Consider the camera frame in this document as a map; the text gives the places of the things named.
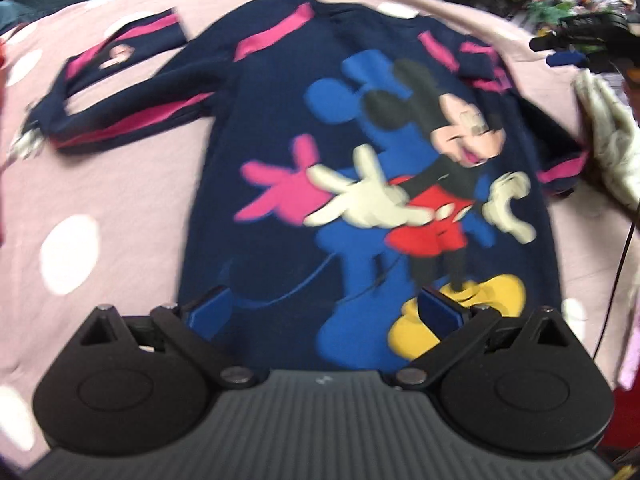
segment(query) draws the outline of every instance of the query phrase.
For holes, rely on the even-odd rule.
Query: cartoon character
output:
[[[334,171],[318,163],[312,136],[297,137],[297,168],[243,165],[245,179],[267,189],[236,221],[275,214],[296,227],[318,226],[317,245],[340,258],[344,277],[344,298],[318,333],[319,354],[349,368],[392,371],[424,347],[422,342],[409,351],[394,343],[410,332],[403,324],[417,328],[411,341],[437,343],[433,334],[424,337],[429,329],[412,308],[417,290],[436,278],[449,275],[443,290],[466,294],[456,298],[466,306],[488,301],[491,291],[500,298],[489,299],[502,304],[504,291],[520,284],[508,310],[522,308],[524,287],[516,277],[465,281],[465,248],[466,233],[491,246],[490,225],[535,236],[509,207],[511,198],[526,196],[528,179],[508,174],[488,185],[480,166],[500,153],[504,131],[494,118],[491,129],[485,126],[472,104],[441,95],[425,67],[407,60],[392,64],[379,51],[365,51],[342,68],[359,90],[322,79],[308,89],[306,104],[327,124],[356,120],[378,153],[359,146],[354,167]]]

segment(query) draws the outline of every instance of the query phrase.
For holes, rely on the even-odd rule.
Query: pink blanket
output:
[[[247,1],[95,0],[21,31],[8,45],[11,73],[2,115],[2,152],[24,119],[25,107],[47,93],[67,57],[97,44],[123,23],[169,7],[177,9],[193,37]],[[540,54],[528,49],[529,35],[510,23],[437,0],[325,1],[374,8],[387,2],[383,8],[395,8],[394,12],[398,8],[388,2],[403,4],[494,44],[523,94],[578,135],[580,113],[570,87],[575,70],[548,68]],[[71,99],[69,110],[85,108],[149,77],[173,54],[164,53],[94,85]],[[0,249],[0,393],[10,388],[12,395],[17,392],[30,403],[39,378],[96,304],[115,304],[123,314],[145,314],[172,299],[209,129],[209,120],[199,120],[86,157],[59,156],[47,147],[39,158],[18,162],[2,176],[6,240]],[[552,201],[550,212],[564,295],[585,306],[585,344],[593,349],[628,221],[586,186],[567,200]],[[620,356],[638,260],[634,247],[598,360],[609,379]],[[0,396],[0,430],[9,410],[5,407],[3,415],[5,397]],[[0,431],[0,453],[21,465],[32,463],[45,450],[35,425],[11,439]]]

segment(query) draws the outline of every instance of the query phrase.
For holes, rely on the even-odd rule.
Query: black cable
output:
[[[625,264],[626,254],[629,252],[629,247],[631,245],[631,240],[634,238],[634,232],[636,230],[636,226],[640,222],[640,202],[638,203],[638,209],[636,209],[636,216],[633,218],[631,222],[631,227],[629,228],[629,234],[626,236],[625,248],[622,249],[622,256],[620,256],[620,263],[618,264],[618,270],[616,271],[616,279],[613,282],[613,288],[611,289],[611,297],[609,298],[609,306],[607,307],[607,314],[604,317],[604,323],[602,324],[602,329],[600,330],[600,336],[598,338],[598,344],[596,345],[596,349],[593,352],[593,360],[596,360],[598,355],[598,350],[600,350],[600,346],[602,345],[602,340],[604,339],[604,333],[607,330],[607,325],[609,324],[609,316],[611,315],[611,309],[613,307],[613,299],[616,296],[616,289],[618,288],[618,282],[620,281],[620,274],[622,274],[622,267]]]

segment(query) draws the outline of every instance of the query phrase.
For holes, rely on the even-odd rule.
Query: yellow shoe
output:
[[[501,274],[484,283],[465,282],[461,292],[455,292],[447,283],[440,291],[464,307],[484,303],[507,317],[518,317],[527,297],[524,284],[512,274]]]
[[[402,306],[402,316],[389,330],[387,341],[393,352],[409,361],[420,357],[440,342],[420,320],[415,298]]]

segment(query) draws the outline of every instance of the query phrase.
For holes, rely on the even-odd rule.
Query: mickey mouse graphic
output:
[[[412,90],[407,99],[384,91],[364,95],[364,111],[382,130],[392,132],[409,122],[418,125],[426,142],[440,156],[420,173],[386,180],[371,146],[354,150],[354,166],[360,177],[351,180],[322,164],[306,175],[318,188],[334,194],[326,205],[307,216],[304,224],[321,226],[338,218],[359,228],[388,228],[385,243],[410,258],[414,283],[434,282],[444,264],[450,282],[441,291],[465,306],[491,302],[506,316],[517,316],[524,307],[524,286],[508,274],[477,284],[466,278],[466,235],[461,220],[471,210],[500,231],[527,244],[536,237],[535,229],[517,219],[510,201],[528,195],[530,182],[523,172],[507,173],[490,186],[488,200],[474,196],[482,165],[499,155],[505,133],[498,116],[485,121],[480,110],[461,98],[439,90],[429,70],[412,60],[393,65],[395,78]],[[497,303],[492,291],[499,289]],[[388,334],[391,348],[413,359],[438,340],[428,329],[428,313],[418,313],[415,299],[402,307],[402,316]]]

